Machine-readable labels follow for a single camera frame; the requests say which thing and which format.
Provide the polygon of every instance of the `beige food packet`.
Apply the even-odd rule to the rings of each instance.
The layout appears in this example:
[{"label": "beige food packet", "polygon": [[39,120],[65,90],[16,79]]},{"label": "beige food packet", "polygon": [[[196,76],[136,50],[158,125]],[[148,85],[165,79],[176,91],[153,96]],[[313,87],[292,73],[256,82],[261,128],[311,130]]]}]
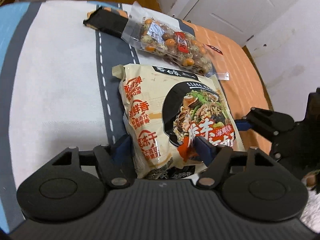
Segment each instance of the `beige food packet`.
[{"label": "beige food packet", "polygon": [[119,91],[133,138],[138,178],[184,178],[206,166],[195,136],[235,150],[244,147],[216,76],[150,65],[118,65]]}]

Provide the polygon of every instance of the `ribbed black surface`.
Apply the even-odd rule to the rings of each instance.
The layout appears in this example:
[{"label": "ribbed black surface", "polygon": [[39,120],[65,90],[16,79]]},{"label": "ribbed black surface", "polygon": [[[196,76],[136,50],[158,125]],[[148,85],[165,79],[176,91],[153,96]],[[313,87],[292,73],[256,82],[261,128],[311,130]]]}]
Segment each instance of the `ribbed black surface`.
[{"label": "ribbed black surface", "polygon": [[189,180],[136,180],[113,190],[95,212],[77,221],[52,225],[27,220],[11,233],[21,240],[310,240],[315,236],[298,219],[263,224],[237,217],[213,191]]}]

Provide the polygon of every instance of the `white door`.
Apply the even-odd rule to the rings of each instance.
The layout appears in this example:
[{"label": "white door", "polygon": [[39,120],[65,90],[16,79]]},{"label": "white door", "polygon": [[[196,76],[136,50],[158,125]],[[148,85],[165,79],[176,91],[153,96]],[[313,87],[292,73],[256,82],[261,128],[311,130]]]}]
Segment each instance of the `white door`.
[{"label": "white door", "polygon": [[184,20],[221,33],[243,46],[297,0],[198,0]]}]

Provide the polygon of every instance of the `picture of noodles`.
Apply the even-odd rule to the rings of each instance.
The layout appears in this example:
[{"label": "picture of noodles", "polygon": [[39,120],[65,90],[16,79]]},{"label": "picture of noodles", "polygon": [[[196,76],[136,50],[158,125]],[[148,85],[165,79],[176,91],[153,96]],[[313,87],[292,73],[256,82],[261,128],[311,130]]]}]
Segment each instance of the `picture of noodles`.
[{"label": "picture of noodles", "polygon": [[181,145],[184,138],[189,136],[189,128],[192,123],[198,124],[205,118],[209,118],[213,121],[213,128],[223,127],[226,122],[229,122],[226,119],[227,116],[216,93],[192,90],[183,97],[180,112],[173,122],[173,132]]}]

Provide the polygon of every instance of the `orange tablecloth section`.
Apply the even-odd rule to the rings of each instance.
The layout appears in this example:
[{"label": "orange tablecloth section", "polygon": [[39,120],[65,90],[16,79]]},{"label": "orange tablecloth section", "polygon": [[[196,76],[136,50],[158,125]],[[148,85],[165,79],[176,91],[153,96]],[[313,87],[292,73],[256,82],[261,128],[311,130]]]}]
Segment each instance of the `orange tablecloth section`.
[{"label": "orange tablecloth section", "polygon": [[[251,107],[269,109],[259,76],[242,48],[233,40],[214,31],[183,21],[195,31],[197,40],[221,50],[208,48],[217,73],[228,72],[229,81],[221,80],[234,119],[241,119]],[[269,153],[271,143],[253,130],[240,132],[245,149],[258,146]]]}]

